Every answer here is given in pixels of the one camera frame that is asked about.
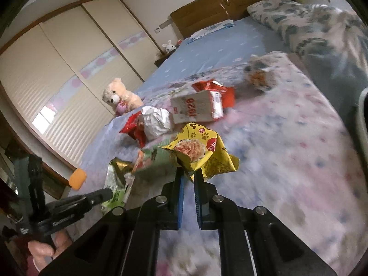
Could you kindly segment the left hand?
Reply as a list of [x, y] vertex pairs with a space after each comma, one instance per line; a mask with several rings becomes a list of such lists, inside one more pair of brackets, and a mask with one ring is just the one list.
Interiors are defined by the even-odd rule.
[[48, 263], [46, 262], [47, 257], [52, 257], [53, 259], [55, 259], [70, 245], [72, 245], [73, 241], [70, 238], [68, 232], [63, 229], [54, 234], [53, 243], [54, 247], [38, 241], [28, 242], [27, 246], [29, 252], [33, 256], [34, 266], [38, 270], [38, 272], [40, 272], [48, 265]]

